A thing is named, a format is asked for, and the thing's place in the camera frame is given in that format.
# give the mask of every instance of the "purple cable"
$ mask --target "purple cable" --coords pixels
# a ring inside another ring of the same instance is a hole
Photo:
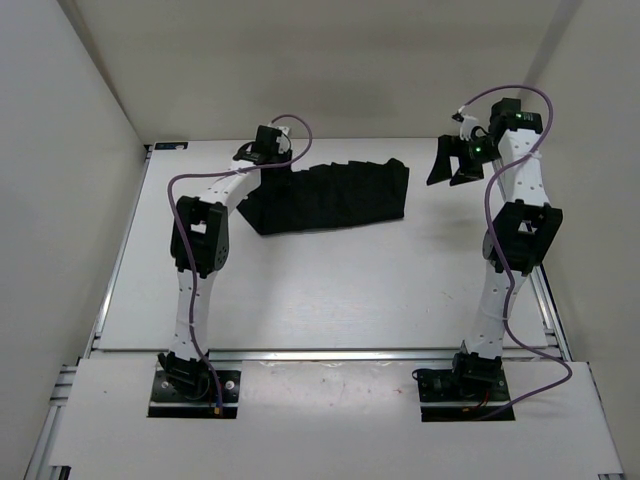
[[[198,286],[198,274],[196,271],[196,260],[193,256],[193,250],[191,249],[191,245],[189,245],[189,237],[187,237],[187,232],[185,230],[184,225],[182,225],[182,221],[180,221],[180,215],[178,214],[178,209],[176,208],[176,201],[175,198],[173,197],[173,186],[175,185],[175,183],[179,180],[184,180],[186,178],[216,178],[216,177],[230,177],[232,175],[236,175],[238,173],[248,173],[248,172],[252,172],[254,170],[266,170],[266,169],[272,169],[272,168],[284,168],[284,167],[288,167],[290,165],[293,165],[295,162],[297,162],[298,160],[300,160],[302,157],[304,157],[307,152],[309,151],[309,149],[311,148],[311,144],[313,143],[313,134],[311,132],[311,127],[309,126],[309,124],[304,121],[302,118],[300,118],[297,115],[293,115],[291,113],[285,113],[282,115],[278,115],[276,118],[274,118],[273,120],[271,120],[271,123],[277,122],[280,119],[283,118],[293,118],[295,120],[298,120],[303,126],[304,128],[306,128],[307,130],[307,134],[309,136],[309,141],[307,143],[307,146],[304,148],[304,150],[302,150],[302,152],[300,152],[300,154],[296,155],[295,157],[293,157],[291,160],[289,160],[288,162],[285,163],[274,163],[274,164],[268,164],[268,165],[256,165],[253,167],[247,167],[247,168],[240,168],[238,170],[228,170],[225,172],[214,172],[214,173],[184,173],[182,175],[176,175],[175,177],[173,177],[171,180],[169,180],[169,184],[167,185],[167,197],[169,198],[169,207],[171,207],[171,213],[173,214],[173,218],[175,220],[175,224],[176,227],[178,228],[178,233],[180,234],[180,238],[182,239],[182,243],[184,244],[184,249],[187,253],[187,259],[189,260],[189,267],[191,268],[191,277],[192,277],[192,283],[193,283],[193,288],[191,290],[191,299],[189,301],[189,336],[191,337],[191,342],[193,343],[193,347],[196,350],[196,353],[198,354],[198,356],[200,357],[200,360],[202,360],[204,362],[204,364],[207,366],[207,368],[209,369],[209,371],[211,372],[211,375],[213,376],[213,380],[215,381],[216,384],[216,392],[217,392],[217,399],[216,399],[216,406],[218,408],[220,408],[222,410],[222,386],[220,385],[220,378],[218,377],[218,372],[216,372],[215,367],[211,364],[211,362],[209,361],[209,358],[207,357],[207,355],[205,355],[205,353],[202,351],[202,349],[200,348],[200,345],[198,345],[198,341],[196,339],[196,332],[195,329],[193,327],[193,317],[194,317],[194,308],[195,308],[195,302],[196,302],[196,290],[197,290],[197,286]]]
[[[499,90],[507,90],[507,89],[511,89],[511,88],[517,88],[517,89],[522,89],[522,90],[529,90],[531,92],[537,93],[538,95],[540,95],[543,100],[545,101],[545,103],[547,104],[547,108],[549,109],[549,118],[547,120],[547,126],[546,128],[543,130],[542,134],[540,135],[540,138],[538,139],[538,141],[533,145],[533,147],[531,147],[531,150],[521,159],[516,160],[515,162],[512,162],[508,165],[503,166],[502,168],[500,168],[497,172],[495,172],[493,174],[493,176],[489,179],[489,183],[487,184],[487,188],[484,192],[484,212],[485,212],[485,220],[487,222],[487,228],[489,231],[489,236],[491,237],[491,241],[493,242],[493,246],[496,250],[496,253],[498,255],[498,258],[500,259],[500,263],[504,266],[504,271],[507,274],[507,277],[509,278],[509,289],[507,290],[507,295],[505,297],[505,301],[504,301],[504,307],[502,310],[502,316],[504,317],[503,319],[503,323],[504,323],[504,329],[507,332],[507,334],[509,335],[509,337],[511,337],[511,340],[513,340],[515,342],[516,345],[518,345],[520,348],[524,348],[525,350],[533,353],[534,355],[538,355],[542,358],[546,358],[547,360],[553,360],[554,362],[562,365],[566,370],[567,370],[567,374],[560,380],[550,383],[549,385],[546,385],[544,387],[538,388],[536,390],[533,390],[529,393],[525,393],[524,395],[521,395],[519,397],[517,397],[514,400],[511,400],[509,403],[506,403],[505,405],[497,408],[496,410],[492,411],[491,413],[487,414],[487,415],[483,415],[482,417],[477,418],[476,420],[486,420],[487,418],[491,418],[495,415],[498,415],[500,413],[502,413],[503,411],[507,410],[508,408],[511,408],[513,405],[515,405],[516,403],[519,403],[527,398],[533,397],[534,395],[538,395],[539,393],[542,392],[546,392],[548,390],[551,390],[552,388],[555,388],[559,385],[562,385],[563,383],[568,382],[571,377],[573,376],[573,370],[571,369],[571,366],[565,362],[562,358],[556,358],[552,355],[549,355],[548,353],[542,352],[540,350],[537,350],[533,347],[530,347],[529,345],[526,345],[525,343],[523,343],[522,341],[520,341],[515,335],[514,333],[511,331],[511,327],[509,326],[509,304],[511,302],[511,295],[513,293],[513,290],[515,289],[516,286],[516,282],[515,282],[515,278],[513,276],[513,272],[511,271],[511,268],[509,267],[509,262],[507,262],[507,258],[502,250],[502,247],[500,246],[500,242],[498,241],[498,236],[496,234],[496,230],[493,226],[493,219],[491,216],[491,189],[493,188],[493,185],[498,181],[498,179],[500,178],[500,175],[502,175],[504,172],[506,172],[508,169],[510,168],[514,168],[517,167],[518,165],[523,164],[524,162],[526,162],[527,160],[529,160],[531,158],[531,156],[533,155],[534,152],[536,152],[538,150],[538,148],[540,147],[540,145],[542,144],[542,142],[544,142],[545,138],[547,138],[547,135],[549,134],[549,131],[551,130],[551,126],[553,125],[553,103],[551,102],[551,99],[549,98],[549,96],[544,93],[542,90],[536,88],[536,87],[530,87],[528,85],[518,85],[518,84],[512,84],[512,85],[501,85],[499,87],[494,87],[494,88],[490,88],[489,90],[485,90],[482,93],[479,93],[478,95],[476,95],[475,97],[473,97],[472,99],[470,99],[468,102],[466,102],[462,107],[460,107],[460,109],[458,110],[458,112],[461,112],[464,108],[466,108],[467,106],[471,105],[473,102],[475,102],[476,100],[478,100],[479,98],[484,97],[485,95],[489,95],[490,93],[493,92],[497,92]]]

